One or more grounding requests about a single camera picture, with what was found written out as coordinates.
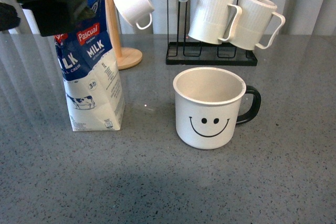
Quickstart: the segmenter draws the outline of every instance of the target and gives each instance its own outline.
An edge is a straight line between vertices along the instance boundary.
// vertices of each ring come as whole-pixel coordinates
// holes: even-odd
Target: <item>blue and white carton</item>
[[[88,0],[96,13],[67,34],[55,35],[73,131],[116,131],[125,101],[107,33],[105,1]]]

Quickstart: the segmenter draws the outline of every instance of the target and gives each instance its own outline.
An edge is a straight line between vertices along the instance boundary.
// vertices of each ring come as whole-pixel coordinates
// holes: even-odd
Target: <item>mug rack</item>
[[[188,2],[178,0],[176,41],[170,41],[169,0],[167,0],[167,65],[226,65],[256,66],[258,60],[251,50],[243,50],[229,42],[213,45],[205,42],[187,41],[186,21]],[[183,41],[180,41],[181,5],[185,5]]]

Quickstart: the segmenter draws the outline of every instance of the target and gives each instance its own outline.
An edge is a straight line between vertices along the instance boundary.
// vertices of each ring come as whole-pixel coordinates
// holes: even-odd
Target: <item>speckled countertop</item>
[[[143,60],[120,72],[117,132],[71,130],[52,43],[0,35],[0,223],[336,223],[335,37],[280,35],[256,67],[222,66],[262,104],[211,151],[175,131],[172,81],[194,66],[165,64],[165,35],[122,37]]]

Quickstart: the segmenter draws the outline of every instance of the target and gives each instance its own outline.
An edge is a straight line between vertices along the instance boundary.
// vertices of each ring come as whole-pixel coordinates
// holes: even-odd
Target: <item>smiley face mug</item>
[[[220,68],[198,67],[179,73],[175,89],[176,131],[188,145],[210,150],[227,144],[237,124],[251,121],[261,95],[238,75]],[[244,94],[252,94],[250,109],[238,115]]]

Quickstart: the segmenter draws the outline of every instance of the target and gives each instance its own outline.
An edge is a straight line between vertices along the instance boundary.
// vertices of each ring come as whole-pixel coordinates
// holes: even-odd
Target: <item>hanging white mug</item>
[[[239,6],[232,3],[233,0],[198,0],[188,35],[196,40],[216,45],[230,40],[234,36],[242,11]],[[230,7],[236,8],[236,14],[224,38]]]
[[[151,0],[114,0],[114,4],[120,15],[132,27],[136,25],[138,29],[144,30],[152,24],[152,12],[154,6]],[[141,27],[139,20],[149,15],[148,25]]]
[[[229,42],[245,50],[270,47],[277,32],[286,21],[284,16],[276,12],[277,5],[270,0],[239,0],[238,5],[243,13],[239,19],[235,36]],[[280,25],[272,34],[268,44],[263,46],[259,42],[273,16],[280,19]]]

